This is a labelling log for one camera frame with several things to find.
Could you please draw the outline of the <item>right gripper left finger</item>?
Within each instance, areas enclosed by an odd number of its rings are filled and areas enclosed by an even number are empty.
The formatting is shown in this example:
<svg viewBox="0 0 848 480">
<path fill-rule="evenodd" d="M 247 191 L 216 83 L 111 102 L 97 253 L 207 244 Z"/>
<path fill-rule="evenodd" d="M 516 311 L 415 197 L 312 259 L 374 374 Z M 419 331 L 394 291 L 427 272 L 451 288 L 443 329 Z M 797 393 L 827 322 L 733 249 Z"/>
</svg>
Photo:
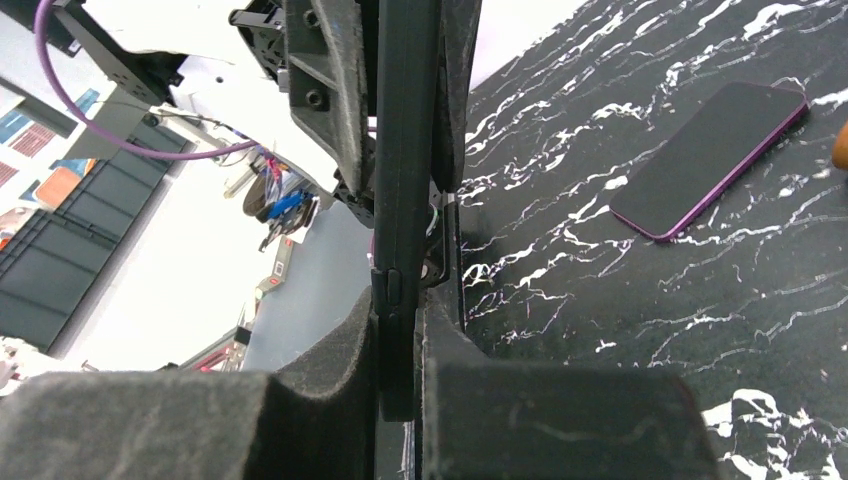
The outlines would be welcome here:
<svg viewBox="0 0 848 480">
<path fill-rule="evenodd" d="M 1 405 L 5 479 L 371 479 L 371 297 L 273 372 L 50 373 Z"/>
</svg>

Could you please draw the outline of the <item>black smartphone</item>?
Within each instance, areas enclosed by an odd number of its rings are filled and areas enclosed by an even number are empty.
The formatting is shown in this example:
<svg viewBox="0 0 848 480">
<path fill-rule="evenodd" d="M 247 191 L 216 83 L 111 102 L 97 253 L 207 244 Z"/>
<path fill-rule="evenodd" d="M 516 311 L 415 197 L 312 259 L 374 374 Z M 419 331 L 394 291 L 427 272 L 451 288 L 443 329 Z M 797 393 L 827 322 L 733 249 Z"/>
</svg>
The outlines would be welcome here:
<svg viewBox="0 0 848 480">
<path fill-rule="evenodd" d="M 438 1 L 383 1 L 379 10 L 372 275 L 381 413 L 416 411 L 414 331 L 432 153 Z"/>
</svg>

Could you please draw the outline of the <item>purple smartphone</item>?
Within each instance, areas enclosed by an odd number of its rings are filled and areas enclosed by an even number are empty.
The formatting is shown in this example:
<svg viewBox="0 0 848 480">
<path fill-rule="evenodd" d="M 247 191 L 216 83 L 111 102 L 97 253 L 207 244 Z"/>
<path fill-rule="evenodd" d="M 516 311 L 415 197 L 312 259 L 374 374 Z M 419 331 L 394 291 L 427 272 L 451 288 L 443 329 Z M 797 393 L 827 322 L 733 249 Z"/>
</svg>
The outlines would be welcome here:
<svg viewBox="0 0 848 480">
<path fill-rule="evenodd" d="M 726 84 L 629 178 L 610 212 L 652 240 L 672 239 L 808 110 L 798 90 Z"/>
</svg>

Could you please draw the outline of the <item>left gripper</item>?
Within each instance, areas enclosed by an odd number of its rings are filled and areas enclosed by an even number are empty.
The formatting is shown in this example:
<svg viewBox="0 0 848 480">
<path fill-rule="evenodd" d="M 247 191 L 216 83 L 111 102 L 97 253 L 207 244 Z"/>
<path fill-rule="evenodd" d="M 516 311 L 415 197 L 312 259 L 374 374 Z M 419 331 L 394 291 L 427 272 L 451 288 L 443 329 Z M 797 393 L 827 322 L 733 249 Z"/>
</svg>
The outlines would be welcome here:
<svg viewBox="0 0 848 480">
<path fill-rule="evenodd" d="M 334 162 L 333 193 L 374 231 L 374 267 L 392 279 L 426 287 L 444 269 L 428 195 L 462 182 L 481 10 L 481 0 L 254 1 L 229 17 Z"/>
</svg>

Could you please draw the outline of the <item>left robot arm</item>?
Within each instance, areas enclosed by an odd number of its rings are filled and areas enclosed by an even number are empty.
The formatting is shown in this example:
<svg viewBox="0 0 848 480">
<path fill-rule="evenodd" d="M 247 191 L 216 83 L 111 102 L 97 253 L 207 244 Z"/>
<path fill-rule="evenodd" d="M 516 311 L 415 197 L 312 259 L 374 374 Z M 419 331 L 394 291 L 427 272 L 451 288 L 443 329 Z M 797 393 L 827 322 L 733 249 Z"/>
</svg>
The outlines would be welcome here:
<svg viewBox="0 0 848 480">
<path fill-rule="evenodd" d="M 449 275 L 477 1 L 5 1 L 72 117 L 51 48 L 80 47 L 138 106 L 225 127 L 252 150 L 246 215 L 302 236 L 338 202 L 372 230 L 378 287 Z M 426 198 L 428 191 L 442 200 Z"/>
</svg>

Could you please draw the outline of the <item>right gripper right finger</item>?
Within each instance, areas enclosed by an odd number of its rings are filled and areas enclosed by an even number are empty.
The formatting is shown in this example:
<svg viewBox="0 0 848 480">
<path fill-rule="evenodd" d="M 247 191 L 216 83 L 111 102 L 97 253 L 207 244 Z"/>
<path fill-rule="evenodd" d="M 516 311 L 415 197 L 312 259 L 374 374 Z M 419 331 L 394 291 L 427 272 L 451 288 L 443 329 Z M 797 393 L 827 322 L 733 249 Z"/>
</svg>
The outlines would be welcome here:
<svg viewBox="0 0 848 480">
<path fill-rule="evenodd" d="M 419 479 L 719 479 L 690 387 L 673 371 L 485 354 L 445 294 L 420 298 Z"/>
</svg>

